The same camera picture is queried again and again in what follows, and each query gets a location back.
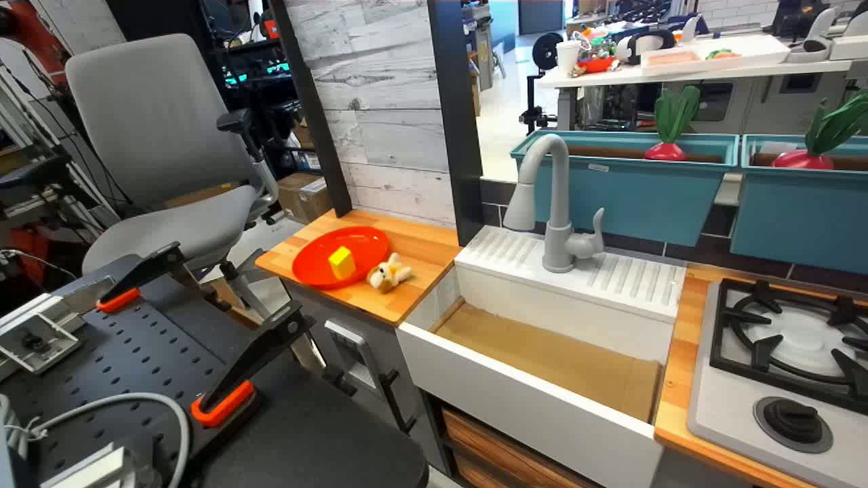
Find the orange plate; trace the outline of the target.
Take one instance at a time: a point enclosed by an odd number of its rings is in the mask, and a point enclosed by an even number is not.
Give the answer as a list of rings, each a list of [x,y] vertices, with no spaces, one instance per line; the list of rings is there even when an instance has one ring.
[[[355,275],[336,280],[328,254],[347,246],[355,254]],[[319,291],[336,291],[362,283],[378,264],[390,254],[390,242],[384,231],[369,225],[339,227],[319,235],[293,257],[293,276]]]

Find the left toy radish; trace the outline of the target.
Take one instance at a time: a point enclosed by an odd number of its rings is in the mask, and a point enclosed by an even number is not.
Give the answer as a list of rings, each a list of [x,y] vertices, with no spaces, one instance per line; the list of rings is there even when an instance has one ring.
[[[694,122],[700,105],[700,89],[683,86],[682,92],[663,89],[655,103],[656,145],[647,153],[650,160],[683,160],[678,147],[683,130]]]

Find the toy radish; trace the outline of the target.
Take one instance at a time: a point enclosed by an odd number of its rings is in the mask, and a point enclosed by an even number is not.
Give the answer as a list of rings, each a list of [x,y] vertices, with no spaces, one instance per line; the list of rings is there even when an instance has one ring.
[[[838,108],[819,105],[800,150],[788,150],[774,160],[774,169],[831,169],[829,153],[848,145],[868,128],[868,92],[860,92]]]
[[[694,122],[700,105],[700,89],[683,86],[682,92],[663,89],[655,103],[656,145],[647,153],[650,160],[683,160],[678,147],[683,130]]]

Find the grey sink faucet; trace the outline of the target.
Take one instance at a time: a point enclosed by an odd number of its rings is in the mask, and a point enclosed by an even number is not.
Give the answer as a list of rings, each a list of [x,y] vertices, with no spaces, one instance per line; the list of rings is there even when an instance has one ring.
[[[561,136],[541,136],[518,170],[518,185],[511,195],[504,225],[511,231],[530,234],[534,227],[534,187],[542,160],[551,157],[551,212],[545,223],[542,268],[551,275],[568,275],[578,260],[593,260],[606,249],[603,216],[597,208],[593,216],[593,234],[578,234],[569,212],[569,150]]]

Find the grey toy stove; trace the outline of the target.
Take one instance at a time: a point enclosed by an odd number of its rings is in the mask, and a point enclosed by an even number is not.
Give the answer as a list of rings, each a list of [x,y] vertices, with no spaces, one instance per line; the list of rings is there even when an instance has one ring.
[[[868,488],[868,306],[716,283],[689,431],[823,488]]]

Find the grey office chair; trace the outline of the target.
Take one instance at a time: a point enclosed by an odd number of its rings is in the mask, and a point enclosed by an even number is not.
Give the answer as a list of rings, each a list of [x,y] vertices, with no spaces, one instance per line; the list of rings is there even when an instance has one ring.
[[[73,54],[68,86],[106,174],[134,203],[87,249],[83,268],[178,244],[206,275],[277,202],[277,181],[224,130],[229,105],[186,33]]]

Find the black stove grate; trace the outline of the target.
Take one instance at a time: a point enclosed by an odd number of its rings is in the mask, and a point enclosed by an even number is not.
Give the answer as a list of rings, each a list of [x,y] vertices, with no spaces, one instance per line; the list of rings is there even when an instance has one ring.
[[[868,413],[865,305],[721,280],[715,306],[711,366]]]

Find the right toy radish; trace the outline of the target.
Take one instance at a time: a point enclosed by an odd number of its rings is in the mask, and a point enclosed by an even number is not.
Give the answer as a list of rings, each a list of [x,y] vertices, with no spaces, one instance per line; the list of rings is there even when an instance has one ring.
[[[819,105],[800,150],[788,150],[774,160],[774,169],[831,169],[829,153],[848,145],[868,128],[868,92],[860,92],[838,108]]]

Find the cardboard box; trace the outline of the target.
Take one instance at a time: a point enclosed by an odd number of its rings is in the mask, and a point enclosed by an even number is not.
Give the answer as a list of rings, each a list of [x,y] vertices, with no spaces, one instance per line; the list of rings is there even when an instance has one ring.
[[[279,203],[297,223],[313,223],[332,208],[320,174],[291,174],[279,181]]]

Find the far black orange clamp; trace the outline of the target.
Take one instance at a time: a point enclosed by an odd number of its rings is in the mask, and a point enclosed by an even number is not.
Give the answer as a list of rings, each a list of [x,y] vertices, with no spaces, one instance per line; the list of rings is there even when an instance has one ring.
[[[119,276],[98,300],[95,310],[103,315],[117,315],[119,310],[135,305],[141,299],[141,288],[154,283],[159,276],[179,268],[186,264],[186,252],[179,244],[169,244],[141,264],[135,264],[126,276]]]

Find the wooden drawer front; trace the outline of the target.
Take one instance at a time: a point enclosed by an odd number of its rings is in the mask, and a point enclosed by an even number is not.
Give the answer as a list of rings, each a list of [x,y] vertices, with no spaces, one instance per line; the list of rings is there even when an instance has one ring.
[[[466,488],[599,488],[504,435],[443,408],[443,446]]]

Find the black vertical post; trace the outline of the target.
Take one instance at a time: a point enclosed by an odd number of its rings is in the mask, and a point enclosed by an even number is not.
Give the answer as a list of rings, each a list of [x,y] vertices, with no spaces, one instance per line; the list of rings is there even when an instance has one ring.
[[[470,58],[462,33],[460,0],[426,0],[437,86],[443,105],[445,153],[454,189],[460,244],[470,244],[484,227],[481,207],[481,145],[472,105]]]

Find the black stove knob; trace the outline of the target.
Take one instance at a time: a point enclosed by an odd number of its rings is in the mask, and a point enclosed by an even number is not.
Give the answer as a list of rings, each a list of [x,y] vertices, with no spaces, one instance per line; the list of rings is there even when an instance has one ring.
[[[774,441],[797,452],[829,452],[834,431],[814,408],[792,399],[765,397],[755,404],[755,420]]]

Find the small plush toy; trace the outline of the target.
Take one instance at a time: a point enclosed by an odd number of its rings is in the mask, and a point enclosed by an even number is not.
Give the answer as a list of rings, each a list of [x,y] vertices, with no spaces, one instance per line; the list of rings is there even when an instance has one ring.
[[[407,283],[412,276],[412,268],[397,254],[390,252],[384,264],[378,264],[369,275],[366,283],[378,291],[378,294],[390,294],[397,291],[403,283]]]

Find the near black orange clamp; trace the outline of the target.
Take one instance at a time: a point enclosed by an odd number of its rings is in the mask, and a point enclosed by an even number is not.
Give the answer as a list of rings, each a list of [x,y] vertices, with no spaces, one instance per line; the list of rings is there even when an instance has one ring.
[[[309,329],[313,319],[297,305],[275,311],[229,366],[220,383],[191,404],[192,420],[203,429],[220,429],[229,422],[256,399],[258,387],[252,376]]]

